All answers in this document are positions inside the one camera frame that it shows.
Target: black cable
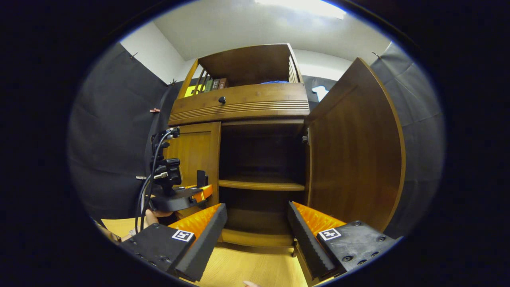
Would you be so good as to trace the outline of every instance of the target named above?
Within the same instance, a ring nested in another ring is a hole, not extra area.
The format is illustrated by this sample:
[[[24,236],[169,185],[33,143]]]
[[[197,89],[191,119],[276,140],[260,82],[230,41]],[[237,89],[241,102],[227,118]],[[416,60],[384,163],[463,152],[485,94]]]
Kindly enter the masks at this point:
[[[154,178],[154,171],[156,169],[156,161],[158,161],[158,153],[159,153],[159,149],[161,147],[161,144],[163,143],[163,141],[166,139],[166,137],[168,135],[170,135],[171,133],[173,132],[173,130],[167,132],[160,140],[159,144],[158,144],[158,147],[156,148],[156,152],[154,153],[154,160],[152,161],[152,169],[150,171],[150,174],[152,175],[152,178]],[[152,183],[154,182],[154,180],[151,180],[149,182],[149,192],[147,193],[147,200],[144,200],[144,204],[143,204],[143,209],[142,209],[142,215],[141,215],[141,222],[140,222],[140,231],[143,230],[143,219],[145,218],[145,211],[147,210],[147,204],[150,200],[150,195],[152,194]]]
[[[147,183],[149,182],[149,180],[152,179],[152,176],[148,176],[145,181],[143,182],[143,185],[142,185],[142,189],[140,190],[140,195],[138,196],[138,201],[136,202],[136,213],[135,213],[135,232],[138,233],[138,214],[139,212],[141,212],[141,205],[142,205],[142,198],[143,198],[143,193],[145,192],[145,188],[147,187]]]

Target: blue cloth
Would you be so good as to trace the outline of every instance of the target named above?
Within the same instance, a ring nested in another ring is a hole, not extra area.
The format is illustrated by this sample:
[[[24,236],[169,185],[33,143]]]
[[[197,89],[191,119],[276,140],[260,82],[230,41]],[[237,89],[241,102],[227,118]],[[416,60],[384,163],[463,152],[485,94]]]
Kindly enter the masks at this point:
[[[271,81],[271,82],[265,82],[261,84],[272,84],[272,83],[288,83],[288,81]]]

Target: white wall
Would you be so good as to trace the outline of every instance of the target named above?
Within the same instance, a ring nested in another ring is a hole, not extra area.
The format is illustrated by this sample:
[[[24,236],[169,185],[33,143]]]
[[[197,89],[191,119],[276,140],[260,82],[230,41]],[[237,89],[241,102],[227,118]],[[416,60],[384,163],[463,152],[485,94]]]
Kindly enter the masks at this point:
[[[168,84],[172,79],[181,81],[177,77],[183,69],[184,60],[154,22],[140,27],[120,43],[131,55],[138,52],[135,58],[163,82]]]
[[[296,55],[299,69],[301,70],[301,75],[304,76],[326,78],[338,81],[338,79],[345,73],[347,68],[349,68],[349,66],[352,64],[352,61],[323,53],[297,49],[293,50],[294,54]],[[184,62],[181,71],[175,79],[176,81],[183,81],[186,78],[195,60],[196,59],[191,59]],[[198,68],[195,71],[193,78],[200,77],[200,72],[202,72],[202,69]]]
[[[175,79],[176,81],[178,81],[178,82],[184,81],[184,79],[188,75],[188,72],[190,71],[191,66],[193,65],[195,60],[196,59],[191,59],[191,60],[188,60],[188,61],[184,62],[181,71],[179,72],[177,78]],[[200,73],[201,72],[202,72],[202,68],[200,66],[198,66],[198,68],[196,69],[195,74],[193,75],[192,79],[200,77]]]

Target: wooden cabinet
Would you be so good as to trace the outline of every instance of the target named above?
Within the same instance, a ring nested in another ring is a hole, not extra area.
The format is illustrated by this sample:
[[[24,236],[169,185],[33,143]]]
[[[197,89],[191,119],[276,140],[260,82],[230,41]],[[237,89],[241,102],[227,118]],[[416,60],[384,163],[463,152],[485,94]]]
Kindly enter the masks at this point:
[[[308,206],[383,232],[405,173],[402,128],[386,89],[357,58],[305,119]]]
[[[275,45],[226,51],[199,61],[207,73],[223,77],[229,69],[222,63],[233,65],[232,55],[260,60],[264,50],[283,58],[275,60],[279,64],[243,58],[253,71],[248,65],[242,74],[239,63],[233,66],[235,73],[228,79],[232,87],[176,100],[169,123],[181,127],[181,137],[171,142],[166,157],[181,159],[183,184],[194,183],[197,169],[209,174],[211,202],[227,205],[226,242],[293,245],[285,215],[288,201],[384,231],[405,173],[403,135],[391,99],[358,58],[310,113],[289,49]],[[293,65],[284,74],[278,65],[288,63]],[[287,77],[290,83],[256,84],[271,65],[273,78],[263,80]],[[227,98],[225,104],[218,102],[219,96]]]
[[[195,91],[184,97],[199,66],[202,73]],[[197,89],[210,78],[227,78],[229,87],[209,92]],[[271,81],[288,83],[265,83]],[[220,103],[220,97],[226,101]],[[258,45],[197,59],[173,104],[168,124],[304,118],[309,112],[307,92],[290,45]]]
[[[180,128],[180,137],[170,141],[164,156],[181,160],[183,186],[196,184],[197,170],[206,171],[209,183],[213,185],[213,195],[209,204],[217,204],[221,123],[185,125]]]

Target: human hand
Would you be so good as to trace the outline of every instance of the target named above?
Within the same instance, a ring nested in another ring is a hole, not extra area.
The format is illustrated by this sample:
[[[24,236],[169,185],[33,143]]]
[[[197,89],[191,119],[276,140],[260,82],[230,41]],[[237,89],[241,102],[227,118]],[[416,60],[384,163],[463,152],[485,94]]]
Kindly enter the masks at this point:
[[[260,286],[260,285],[258,285],[258,284],[255,284],[255,283],[253,283],[253,282],[250,282],[250,281],[248,281],[248,280],[243,281],[243,283],[244,283],[244,284],[246,284],[246,286],[245,286],[245,287],[262,287],[262,286]]]
[[[149,225],[151,225],[153,223],[159,223],[157,213],[155,211],[147,209],[145,211],[145,217],[143,219],[143,227],[147,227],[147,226],[149,226]],[[138,223],[138,230],[140,230],[140,225],[141,225],[141,223],[139,222]],[[121,238],[121,241],[124,242],[124,241],[128,240],[129,238],[131,238],[132,236],[135,235],[135,232],[136,231],[133,228],[132,230],[129,231],[128,235],[126,235],[126,236]]]
[[[172,215],[173,211],[171,212],[162,212],[158,210],[151,210],[152,214],[154,214],[155,217],[167,217]]]

